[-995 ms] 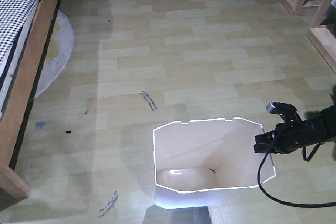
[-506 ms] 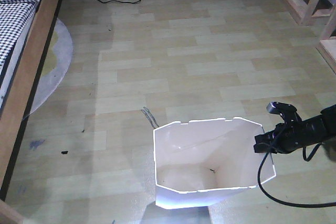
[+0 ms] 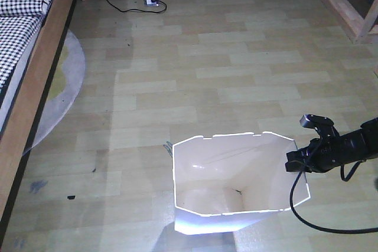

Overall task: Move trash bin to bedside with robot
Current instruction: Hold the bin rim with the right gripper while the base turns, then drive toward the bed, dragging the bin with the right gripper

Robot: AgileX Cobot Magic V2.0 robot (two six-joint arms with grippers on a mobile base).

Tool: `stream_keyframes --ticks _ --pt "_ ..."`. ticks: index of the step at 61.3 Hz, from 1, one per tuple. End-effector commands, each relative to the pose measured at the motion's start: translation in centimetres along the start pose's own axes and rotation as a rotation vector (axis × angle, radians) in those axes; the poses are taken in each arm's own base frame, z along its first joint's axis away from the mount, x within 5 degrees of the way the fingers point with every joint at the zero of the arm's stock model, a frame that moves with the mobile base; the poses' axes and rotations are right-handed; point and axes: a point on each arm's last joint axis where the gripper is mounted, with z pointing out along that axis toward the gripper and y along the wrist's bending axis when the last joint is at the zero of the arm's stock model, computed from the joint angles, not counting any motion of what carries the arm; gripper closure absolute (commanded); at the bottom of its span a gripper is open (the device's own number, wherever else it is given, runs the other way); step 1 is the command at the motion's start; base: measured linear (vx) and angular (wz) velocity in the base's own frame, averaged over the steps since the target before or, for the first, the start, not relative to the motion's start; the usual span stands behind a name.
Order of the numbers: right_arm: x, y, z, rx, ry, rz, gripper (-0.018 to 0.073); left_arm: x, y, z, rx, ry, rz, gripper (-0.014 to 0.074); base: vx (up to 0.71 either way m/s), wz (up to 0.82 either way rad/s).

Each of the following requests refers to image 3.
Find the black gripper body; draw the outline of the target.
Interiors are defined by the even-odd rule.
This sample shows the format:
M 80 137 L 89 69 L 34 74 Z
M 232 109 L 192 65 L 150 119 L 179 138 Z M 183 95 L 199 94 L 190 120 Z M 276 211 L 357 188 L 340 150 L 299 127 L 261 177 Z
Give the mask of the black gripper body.
M 307 150 L 305 171 L 312 173 L 326 173 L 342 165 L 340 152 L 340 137 L 329 140 L 314 138 L 310 140 Z

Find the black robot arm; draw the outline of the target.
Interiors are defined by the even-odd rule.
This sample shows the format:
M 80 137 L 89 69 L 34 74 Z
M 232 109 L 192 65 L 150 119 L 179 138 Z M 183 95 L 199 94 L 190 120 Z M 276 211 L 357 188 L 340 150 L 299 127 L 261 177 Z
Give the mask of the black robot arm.
M 326 173 L 348 163 L 373 159 L 377 154 L 377 119 L 364 122 L 359 129 L 340 135 L 334 122 L 323 116 L 305 114 L 300 124 L 315 129 L 319 138 L 309 145 L 286 154 L 288 172 Z

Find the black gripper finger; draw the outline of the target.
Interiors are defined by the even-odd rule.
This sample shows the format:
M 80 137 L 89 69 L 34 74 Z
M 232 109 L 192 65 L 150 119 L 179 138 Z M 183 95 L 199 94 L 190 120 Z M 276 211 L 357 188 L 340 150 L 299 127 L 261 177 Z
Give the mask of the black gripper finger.
M 285 168 L 287 172 L 301 172 L 307 171 L 308 167 L 306 165 L 307 150 L 296 150 L 291 151 L 286 154 L 287 162 L 285 163 Z

